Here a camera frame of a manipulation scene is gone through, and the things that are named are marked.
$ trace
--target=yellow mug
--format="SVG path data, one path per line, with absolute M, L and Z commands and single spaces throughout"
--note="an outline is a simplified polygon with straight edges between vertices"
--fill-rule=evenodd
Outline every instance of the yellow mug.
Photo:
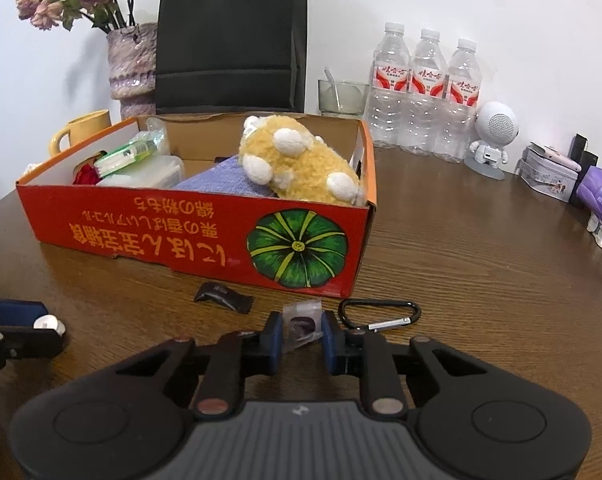
M 55 156 L 61 153 L 61 140 L 65 136 L 69 136 L 70 146 L 74 146 L 85 139 L 89 139 L 92 135 L 98 134 L 101 130 L 105 130 L 112 125 L 110 120 L 110 112 L 108 110 L 99 110 L 91 114 L 82 115 L 71 120 L 65 127 L 58 132 L 50 140 L 48 150 L 50 156 Z

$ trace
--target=yellow stuffed animal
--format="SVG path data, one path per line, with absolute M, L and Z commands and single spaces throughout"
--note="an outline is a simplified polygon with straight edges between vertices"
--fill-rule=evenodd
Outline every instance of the yellow stuffed animal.
M 248 178 L 281 198 L 353 205 L 360 187 L 352 167 L 287 116 L 248 117 L 239 162 Z

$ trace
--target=red cardboard box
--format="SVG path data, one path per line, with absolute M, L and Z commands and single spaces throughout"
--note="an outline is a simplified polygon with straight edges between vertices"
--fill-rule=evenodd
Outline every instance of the red cardboard box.
M 351 295 L 376 210 L 374 150 L 361 121 L 292 114 L 356 168 L 364 206 L 161 189 L 72 186 L 72 170 L 145 126 L 123 121 L 17 182 L 41 242 L 159 263 L 206 278 L 320 296 Z M 237 153 L 245 114 L 165 116 L 186 177 Z

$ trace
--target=plastic bottle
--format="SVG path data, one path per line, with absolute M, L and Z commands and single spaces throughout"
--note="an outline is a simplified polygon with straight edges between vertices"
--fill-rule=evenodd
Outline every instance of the plastic bottle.
M 410 90 L 403 107 L 398 145 L 416 155 L 429 155 L 437 130 L 442 129 L 441 104 L 447 64 L 438 46 L 440 34 L 424 28 L 412 59 Z
M 396 144 L 402 102 L 410 81 L 410 53 L 403 41 L 404 30 L 400 23 L 385 23 L 385 37 L 374 52 L 370 70 L 364 119 L 374 144 L 383 148 Z
M 482 79 L 475 52 L 476 43 L 459 40 L 450 60 L 444 127 L 434 140 L 434 154 L 447 162 L 461 162 L 470 144 Z

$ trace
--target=red and white label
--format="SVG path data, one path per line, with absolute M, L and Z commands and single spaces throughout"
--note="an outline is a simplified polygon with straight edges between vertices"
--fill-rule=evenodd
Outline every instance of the red and white label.
M 410 92 L 431 95 L 432 97 L 443 97 L 445 87 L 446 77 L 440 70 L 420 66 L 412 72 Z
M 460 105 L 476 106 L 476 101 L 479 100 L 479 86 L 472 81 L 451 75 L 447 100 Z
M 372 86 L 404 93 L 408 91 L 410 70 L 406 66 L 377 62 L 374 66 Z

